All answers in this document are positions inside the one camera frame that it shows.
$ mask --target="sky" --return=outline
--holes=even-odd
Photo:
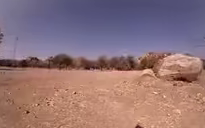
[[[184,52],[205,58],[205,0],[0,0],[0,58]]]

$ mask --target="large rock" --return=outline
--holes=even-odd
[[[190,82],[202,72],[203,63],[197,57],[173,54],[160,60],[153,69],[160,78]]]

